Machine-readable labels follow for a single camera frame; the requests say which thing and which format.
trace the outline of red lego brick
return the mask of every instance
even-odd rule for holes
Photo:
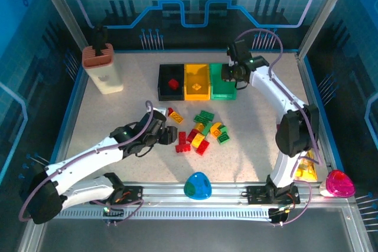
[[[187,142],[187,134],[186,132],[178,132],[178,144],[185,145]]]
[[[199,154],[200,156],[203,155],[203,153],[205,152],[209,144],[210,143],[208,141],[203,140],[200,143],[199,147],[197,148],[196,153]]]
[[[168,116],[171,115],[172,112],[174,112],[173,108],[172,108],[172,107],[169,107],[169,108],[168,108]]]
[[[190,152],[190,144],[176,145],[176,152],[177,153]]]
[[[180,86],[180,84],[178,84],[178,81],[175,80],[175,79],[170,79],[169,82],[168,82],[168,85],[169,87],[172,89],[172,90],[177,90],[178,87]]]
[[[193,129],[193,130],[189,133],[188,138],[187,138],[187,141],[188,141],[189,143],[191,143],[191,142],[193,141],[194,137],[197,135],[197,133],[199,133],[199,131],[198,131],[197,129]]]

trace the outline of blue edge trim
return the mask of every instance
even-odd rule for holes
[[[83,71],[83,68],[81,67],[79,69],[79,72],[77,73],[76,81],[75,81],[75,84],[74,84],[72,92],[71,92],[69,103],[68,103],[67,108],[66,108],[66,113],[64,114],[63,121],[62,121],[61,126],[60,126],[58,138],[57,138],[57,141],[55,143],[53,153],[51,155],[50,164],[55,163],[57,158],[58,158],[58,152],[59,152],[62,140],[63,140],[64,131],[66,131],[66,127],[68,125],[70,116],[72,114],[74,101],[76,99],[76,96],[78,95],[77,91],[79,89],[79,85],[80,85],[80,81],[82,79],[82,76],[85,76],[85,73]]]
[[[336,163],[336,167],[337,167],[337,169],[344,171],[343,163],[341,162],[340,155],[338,154],[335,139],[334,139],[332,131],[331,131],[331,126],[328,122],[327,114],[325,113],[325,109],[324,109],[323,103],[322,103],[321,98],[320,98],[319,90],[318,90],[317,84],[315,82],[315,77],[314,77],[314,74],[312,73],[311,66],[309,64],[307,56],[305,56],[304,62],[305,62],[305,66],[306,66],[306,69],[307,69],[307,72],[308,72],[308,77],[309,77],[309,80],[310,80],[310,83],[311,83],[311,87],[312,87],[314,94],[315,94],[315,99],[317,100],[317,103],[318,103],[317,105],[318,105],[318,108],[319,108],[320,116],[322,117],[323,122],[324,122],[325,132],[327,134],[327,138],[328,138],[328,141],[329,141],[330,146],[331,146],[331,150],[332,150],[333,157],[334,157],[334,160],[335,160],[335,163]]]

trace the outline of yellow object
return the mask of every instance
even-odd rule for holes
[[[198,148],[201,144],[201,142],[205,139],[205,136],[201,133],[197,133],[197,135],[194,137],[193,141],[191,142],[192,146],[195,148]]]
[[[202,132],[203,129],[205,129],[205,126],[204,126],[202,123],[199,123],[199,122],[198,122],[198,123],[194,126],[193,129],[198,130],[199,132]]]
[[[210,67],[208,64],[185,64],[184,99],[210,100]]]
[[[306,156],[311,159],[315,158],[312,150],[309,150]],[[299,167],[296,170],[295,177],[296,179],[303,181],[318,181],[314,163],[307,159],[301,159]]]
[[[184,118],[179,115],[177,112],[172,112],[170,115],[170,118],[175,120],[178,124],[181,124],[181,122],[184,121]]]
[[[220,122],[216,122],[212,125],[212,127],[210,128],[210,133],[211,135],[214,137],[213,133],[216,131],[216,130],[219,130],[218,127],[221,126],[222,123]]]
[[[215,139],[217,139],[221,134],[221,131],[219,131],[218,129],[215,129],[214,132],[211,132],[212,137],[214,137]]]

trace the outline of white container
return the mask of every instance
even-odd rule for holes
[[[123,90],[119,68],[114,62],[114,50],[111,44],[101,50],[103,55],[96,56],[95,50],[86,47],[83,50],[82,65],[89,77],[102,94],[116,93]]]
[[[325,197],[334,197],[334,195],[332,195],[331,193],[329,193],[329,191],[327,190],[327,188],[325,186],[326,181],[327,180],[325,180],[322,183],[320,183],[319,192],[320,192],[320,194],[322,196],[325,196]]]

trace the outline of yellow lego brick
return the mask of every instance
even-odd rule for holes
[[[202,132],[203,129],[205,129],[205,126],[204,126],[202,123],[199,123],[199,122],[198,122],[198,123],[194,126],[193,129],[198,130],[199,132]]]
[[[219,130],[218,127],[221,126],[222,123],[220,122],[216,122],[212,125],[212,127],[210,128],[210,133],[211,135],[214,137],[213,133],[216,131],[216,130]]]
[[[217,139],[221,134],[222,133],[221,131],[219,131],[219,129],[215,129],[215,131],[211,133],[212,137],[214,137],[215,139]]]
[[[170,115],[170,118],[175,120],[178,124],[181,124],[181,122],[184,121],[184,118],[179,115],[177,112],[172,112]]]
[[[198,148],[201,144],[201,142],[205,139],[205,136],[201,133],[197,133],[197,135],[194,137],[193,141],[191,141],[191,144],[193,147]]]

